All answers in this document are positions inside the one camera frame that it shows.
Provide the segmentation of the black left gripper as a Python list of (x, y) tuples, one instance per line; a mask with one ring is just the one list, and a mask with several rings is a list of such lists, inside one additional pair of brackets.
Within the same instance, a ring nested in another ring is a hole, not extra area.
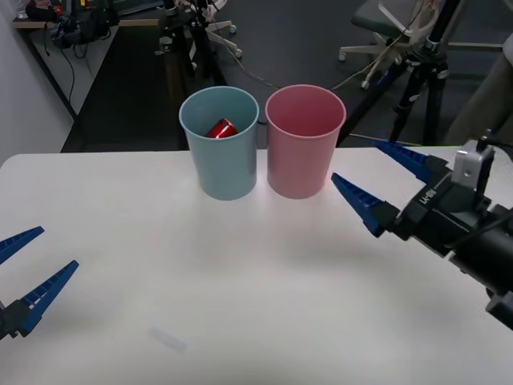
[[(20, 249), (44, 233), (41, 226), (29, 229), (0, 241), (0, 264), (13, 257)], [(59, 295), (71, 276), (78, 269), (79, 263), (74, 260), (59, 272), (48, 278), (31, 292), (13, 301), (6, 308), (0, 309), (0, 339), (7, 335), (26, 337), (41, 321), (43, 314)]]

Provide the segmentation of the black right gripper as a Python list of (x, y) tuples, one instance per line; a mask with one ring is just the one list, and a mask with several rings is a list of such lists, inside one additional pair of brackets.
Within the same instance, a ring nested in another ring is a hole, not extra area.
[(491, 199), (479, 197), (474, 190), (452, 182), (452, 171), (446, 160), (421, 154), (395, 142), (376, 142), (375, 147), (426, 186), (398, 216), (398, 208), (334, 172), (331, 176), (333, 185), (373, 236), (380, 237), (394, 223), (394, 234), (403, 241), (414, 238), (445, 257), (459, 238), (481, 225), (490, 224), (502, 213), (501, 205), (494, 205)]

